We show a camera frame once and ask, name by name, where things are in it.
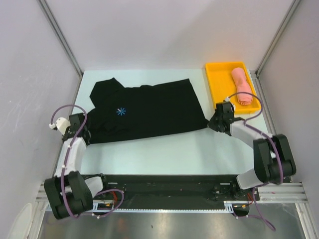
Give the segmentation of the black t-shirt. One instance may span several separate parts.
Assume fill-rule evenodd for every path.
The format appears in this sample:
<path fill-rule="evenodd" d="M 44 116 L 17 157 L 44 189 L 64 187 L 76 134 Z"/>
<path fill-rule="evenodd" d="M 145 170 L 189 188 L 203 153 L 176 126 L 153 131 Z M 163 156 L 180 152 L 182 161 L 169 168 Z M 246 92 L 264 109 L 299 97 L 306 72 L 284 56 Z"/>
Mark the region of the black t-shirt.
<path fill-rule="evenodd" d="M 112 78 L 97 82 L 90 99 L 91 144 L 190 132 L 208 124 L 189 79 L 124 87 Z"/>

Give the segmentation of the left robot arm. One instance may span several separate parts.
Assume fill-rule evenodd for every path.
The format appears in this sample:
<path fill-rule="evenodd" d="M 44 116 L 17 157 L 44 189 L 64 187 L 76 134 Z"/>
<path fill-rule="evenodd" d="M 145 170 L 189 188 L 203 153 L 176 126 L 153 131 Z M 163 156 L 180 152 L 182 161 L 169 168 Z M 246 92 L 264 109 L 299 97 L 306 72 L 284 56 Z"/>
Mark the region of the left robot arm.
<path fill-rule="evenodd" d="M 50 127 L 62 134 L 60 161 L 52 178 L 44 181 L 44 190 L 56 219 L 76 217 L 93 209 L 93 198 L 105 199 L 110 186 L 102 182 L 100 174 L 85 179 L 80 174 L 82 159 L 90 144 L 90 132 L 85 115 L 58 118 Z"/>

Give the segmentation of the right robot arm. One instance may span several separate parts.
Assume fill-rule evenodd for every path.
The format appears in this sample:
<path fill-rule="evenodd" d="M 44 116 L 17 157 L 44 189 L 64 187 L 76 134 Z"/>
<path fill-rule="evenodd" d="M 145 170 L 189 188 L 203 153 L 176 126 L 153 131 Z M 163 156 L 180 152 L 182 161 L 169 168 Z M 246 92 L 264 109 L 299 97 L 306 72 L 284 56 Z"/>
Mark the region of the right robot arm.
<path fill-rule="evenodd" d="M 224 101 L 216 105 L 208 127 L 239 139 L 253 149 L 253 168 L 239 174 L 237 183 L 230 187 L 230 195 L 234 199 L 243 199 L 248 189 L 266 183 L 281 184 L 285 177 L 296 174 L 297 168 L 287 137 L 264 133 L 247 124 L 243 118 L 235 116 L 231 102 Z"/>

